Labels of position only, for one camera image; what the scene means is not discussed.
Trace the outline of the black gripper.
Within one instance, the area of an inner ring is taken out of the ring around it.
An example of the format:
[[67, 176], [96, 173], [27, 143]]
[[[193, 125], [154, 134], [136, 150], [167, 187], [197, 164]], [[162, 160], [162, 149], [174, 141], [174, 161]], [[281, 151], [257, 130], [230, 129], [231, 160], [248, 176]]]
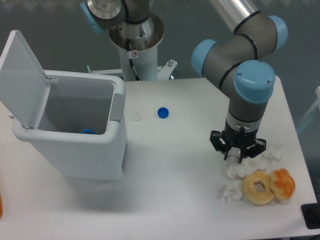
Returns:
[[238, 163], [241, 164], [243, 159], [254, 158], [266, 150], [266, 140], [256, 137], [260, 122], [243, 122], [228, 117], [223, 131], [211, 131], [210, 142], [216, 151], [224, 155], [224, 161], [227, 160], [231, 148], [240, 149]]

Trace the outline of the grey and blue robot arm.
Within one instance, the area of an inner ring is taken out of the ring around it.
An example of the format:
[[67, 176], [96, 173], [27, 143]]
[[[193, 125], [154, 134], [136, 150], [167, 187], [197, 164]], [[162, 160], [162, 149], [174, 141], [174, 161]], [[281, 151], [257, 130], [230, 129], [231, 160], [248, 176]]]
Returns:
[[[214, 0], [212, 5], [233, 37], [224, 44], [203, 40], [192, 53], [191, 65], [229, 98], [224, 130], [213, 130], [210, 142], [226, 161], [239, 164], [266, 150], [266, 141], [256, 135], [276, 76], [261, 59], [286, 43], [288, 28], [281, 18], [263, 15], [250, 0]], [[96, 32], [109, 32], [125, 81], [159, 79], [158, 44], [164, 26], [151, 13], [149, 1], [85, 0], [80, 7]]]

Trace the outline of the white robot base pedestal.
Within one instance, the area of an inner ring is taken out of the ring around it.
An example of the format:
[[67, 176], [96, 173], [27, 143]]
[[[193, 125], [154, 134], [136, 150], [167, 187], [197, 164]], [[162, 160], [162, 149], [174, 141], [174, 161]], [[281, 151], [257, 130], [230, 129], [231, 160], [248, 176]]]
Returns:
[[153, 13], [142, 23], [121, 22], [111, 27], [109, 37], [117, 47], [120, 69], [94, 70], [93, 74], [113, 75], [124, 81], [164, 81], [174, 79], [175, 60], [158, 65], [158, 45], [164, 37], [164, 25]]

